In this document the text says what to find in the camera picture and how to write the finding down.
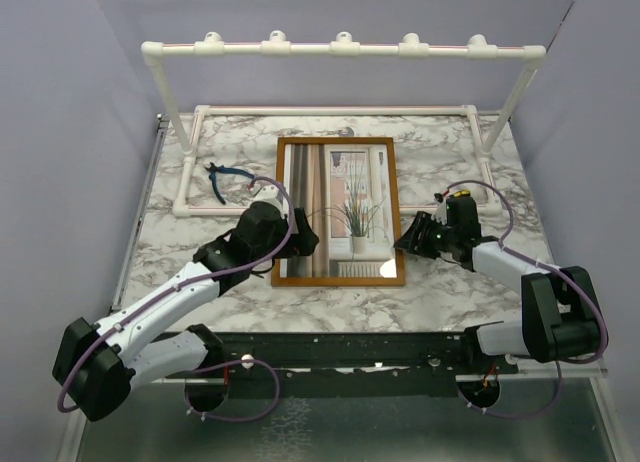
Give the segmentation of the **brown wooden picture frame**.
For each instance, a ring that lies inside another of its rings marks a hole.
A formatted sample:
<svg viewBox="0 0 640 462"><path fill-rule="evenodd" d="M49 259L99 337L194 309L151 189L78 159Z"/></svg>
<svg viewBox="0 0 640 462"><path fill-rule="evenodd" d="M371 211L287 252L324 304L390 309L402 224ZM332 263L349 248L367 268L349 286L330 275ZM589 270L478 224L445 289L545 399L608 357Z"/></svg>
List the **brown wooden picture frame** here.
<svg viewBox="0 0 640 462"><path fill-rule="evenodd" d="M275 287L402 287L404 257L390 137L282 137L276 178L304 209L319 243L277 262Z"/></svg>

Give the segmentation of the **yellow black screwdriver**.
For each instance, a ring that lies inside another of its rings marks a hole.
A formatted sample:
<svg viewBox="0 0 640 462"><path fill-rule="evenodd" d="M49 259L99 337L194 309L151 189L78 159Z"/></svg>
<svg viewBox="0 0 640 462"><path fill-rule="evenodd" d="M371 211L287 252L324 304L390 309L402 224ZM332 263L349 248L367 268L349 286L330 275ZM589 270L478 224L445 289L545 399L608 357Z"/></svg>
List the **yellow black screwdriver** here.
<svg viewBox="0 0 640 462"><path fill-rule="evenodd" d="M460 197L471 197L471 192L469 190L460 190L452 193L450 198L460 198Z"/></svg>

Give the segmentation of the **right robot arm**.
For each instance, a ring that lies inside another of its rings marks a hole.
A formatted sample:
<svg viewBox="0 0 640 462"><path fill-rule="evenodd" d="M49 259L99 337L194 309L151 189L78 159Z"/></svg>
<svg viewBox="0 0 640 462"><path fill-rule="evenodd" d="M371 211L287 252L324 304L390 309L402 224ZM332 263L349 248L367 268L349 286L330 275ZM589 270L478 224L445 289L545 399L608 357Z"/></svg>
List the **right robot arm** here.
<svg viewBox="0 0 640 462"><path fill-rule="evenodd" d="M578 266L545 264L482 234L475 199L469 191L436 196L435 212L416 213L394 248L437 259L452 256L462 268L489 277L519 295L521 316L472 327L472 341L459 349L461 365L481 373L496 356L537 362L589 363L608 345L608 331L588 272Z"/></svg>

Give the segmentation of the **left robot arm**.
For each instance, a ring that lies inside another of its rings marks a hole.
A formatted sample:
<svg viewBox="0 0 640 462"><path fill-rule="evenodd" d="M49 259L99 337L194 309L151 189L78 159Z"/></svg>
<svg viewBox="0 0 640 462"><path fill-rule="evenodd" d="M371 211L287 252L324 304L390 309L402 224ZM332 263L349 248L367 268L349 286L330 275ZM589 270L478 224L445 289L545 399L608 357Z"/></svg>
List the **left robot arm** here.
<svg viewBox="0 0 640 462"><path fill-rule="evenodd" d="M256 266L310 256L318 243L304 208L285 215L275 202L252 203L234 228L201 246L160 288L97 322L80 317L64 329L52 369L61 386L58 410L79 410L98 421L141 385L191 370L214 374L221 353L207 329L168 339L161 334L246 281Z"/></svg>

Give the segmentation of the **white PVC pipe rack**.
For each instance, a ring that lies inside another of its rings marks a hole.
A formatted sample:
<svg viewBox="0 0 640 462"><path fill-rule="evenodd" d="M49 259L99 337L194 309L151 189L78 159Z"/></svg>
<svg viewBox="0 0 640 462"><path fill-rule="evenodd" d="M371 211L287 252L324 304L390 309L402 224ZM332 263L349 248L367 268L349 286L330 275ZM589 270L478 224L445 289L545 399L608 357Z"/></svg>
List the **white PVC pipe rack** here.
<svg viewBox="0 0 640 462"><path fill-rule="evenodd" d="M172 213L178 218L196 216L237 216L240 207L196 207L187 203L194 173L200 130L207 116L464 116L468 119L481 180L494 184L490 156L512 113L530 82L544 62L547 51L541 45L501 47L490 44L481 34L472 36L465 45L430 45L415 33L406 34L397 44L362 44L353 40L346 31L331 42L300 43L289 41L282 31L274 30L261 42L227 43L216 32L209 32L201 41L187 44L169 44L145 41L141 52L150 69L156 88L167 111L170 124L183 154L182 173L178 192L172 204ZM163 61L167 57L223 57L231 55L259 55L263 57L331 56L337 58L396 57L398 59L465 59L471 61L518 60L524 64L509 97L506 99L490 132L481 133L479 113L473 105L449 106L212 106L199 105L194 109L194 122L190 132L183 121L169 86Z"/></svg>

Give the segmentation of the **silver open-end wrench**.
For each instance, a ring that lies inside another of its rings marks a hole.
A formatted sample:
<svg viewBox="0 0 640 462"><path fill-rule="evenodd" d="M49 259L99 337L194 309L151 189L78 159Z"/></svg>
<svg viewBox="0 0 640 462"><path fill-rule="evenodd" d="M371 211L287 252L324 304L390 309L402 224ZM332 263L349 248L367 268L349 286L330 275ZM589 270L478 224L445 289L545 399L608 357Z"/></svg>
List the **silver open-end wrench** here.
<svg viewBox="0 0 640 462"><path fill-rule="evenodd" d="M354 131L351 127L345 127L344 129L339 129L336 135L338 137L354 137Z"/></svg>

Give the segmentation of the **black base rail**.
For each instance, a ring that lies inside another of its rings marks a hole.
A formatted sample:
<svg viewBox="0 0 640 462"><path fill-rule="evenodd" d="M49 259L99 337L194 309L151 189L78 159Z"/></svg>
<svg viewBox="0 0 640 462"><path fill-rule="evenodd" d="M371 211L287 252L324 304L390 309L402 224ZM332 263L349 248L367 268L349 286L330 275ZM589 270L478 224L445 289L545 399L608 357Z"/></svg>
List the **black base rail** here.
<svg viewBox="0 0 640 462"><path fill-rule="evenodd" d="M221 378L232 398L454 397L458 381L518 371L463 332L220 332L205 346L201 377Z"/></svg>

